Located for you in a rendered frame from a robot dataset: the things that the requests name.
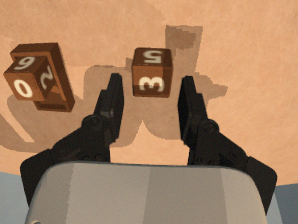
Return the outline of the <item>brown number cube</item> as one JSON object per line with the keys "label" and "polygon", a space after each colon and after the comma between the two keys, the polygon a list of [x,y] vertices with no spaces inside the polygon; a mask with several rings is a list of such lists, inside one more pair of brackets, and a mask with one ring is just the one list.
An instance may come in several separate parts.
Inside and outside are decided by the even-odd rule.
{"label": "brown number cube", "polygon": [[17,100],[45,101],[56,83],[47,56],[19,56],[3,76]]}
{"label": "brown number cube", "polygon": [[136,48],[131,70],[134,97],[170,97],[173,76],[170,49]]}

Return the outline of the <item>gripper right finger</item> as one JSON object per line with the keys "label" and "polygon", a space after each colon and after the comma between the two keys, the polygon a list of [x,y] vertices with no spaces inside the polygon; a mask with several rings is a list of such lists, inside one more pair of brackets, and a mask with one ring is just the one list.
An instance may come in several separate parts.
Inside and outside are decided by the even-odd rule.
{"label": "gripper right finger", "polygon": [[203,95],[196,92],[193,76],[182,77],[177,107],[181,141],[190,148],[187,165],[219,165],[247,173],[258,188],[267,215],[277,183],[275,170],[247,156],[220,133],[218,123],[208,119]]}

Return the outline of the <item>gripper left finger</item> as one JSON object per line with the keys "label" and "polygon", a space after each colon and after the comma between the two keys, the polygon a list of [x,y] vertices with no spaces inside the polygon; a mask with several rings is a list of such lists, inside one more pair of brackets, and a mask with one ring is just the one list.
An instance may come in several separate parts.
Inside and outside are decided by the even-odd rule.
{"label": "gripper left finger", "polygon": [[124,102],[122,75],[111,73],[107,89],[100,91],[94,113],[82,120],[81,127],[56,142],[52,149],[21,163],[28,207],[41,176],[50,166],[66,161],[111,162],[109,145],[119,138]]}

